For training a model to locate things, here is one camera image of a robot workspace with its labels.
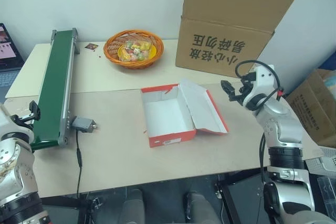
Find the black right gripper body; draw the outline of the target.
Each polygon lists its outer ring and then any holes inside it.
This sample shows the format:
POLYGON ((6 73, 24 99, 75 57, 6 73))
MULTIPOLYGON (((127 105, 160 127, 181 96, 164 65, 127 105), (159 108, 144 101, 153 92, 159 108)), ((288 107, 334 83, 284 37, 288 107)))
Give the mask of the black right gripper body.
POLYGON ((244 99, 253 89, 253 81, 256 81, 256 73, 249 73, 241 78, 242 87, 239 88, 239 95, 235 94, 235 88, 231 87, 229 92, 229 100, 243 103, 244 99))

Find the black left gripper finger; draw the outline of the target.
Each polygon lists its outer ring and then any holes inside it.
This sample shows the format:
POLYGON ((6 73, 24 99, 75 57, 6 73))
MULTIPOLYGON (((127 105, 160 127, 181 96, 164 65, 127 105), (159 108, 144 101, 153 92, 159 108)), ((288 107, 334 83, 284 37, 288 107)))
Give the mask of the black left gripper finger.
POLYGON ((39 119, 40 119, 40 108, 34 100, 32 100, 29 103, 29 110, 30 110, 30 119, 39 121, 39 119))

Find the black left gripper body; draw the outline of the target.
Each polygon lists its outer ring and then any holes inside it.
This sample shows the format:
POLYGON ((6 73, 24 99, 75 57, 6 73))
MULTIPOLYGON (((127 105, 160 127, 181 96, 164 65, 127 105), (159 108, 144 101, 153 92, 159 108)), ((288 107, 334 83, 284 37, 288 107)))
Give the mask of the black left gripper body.
POLYGON ((19 117, 18 115, 12 115, 12 121, 17 124, 18 126, 28 128, 33 130, 33 124, 31 123, 32 120, 35 119, 35 114, 31 113, 29 115, 19 117))

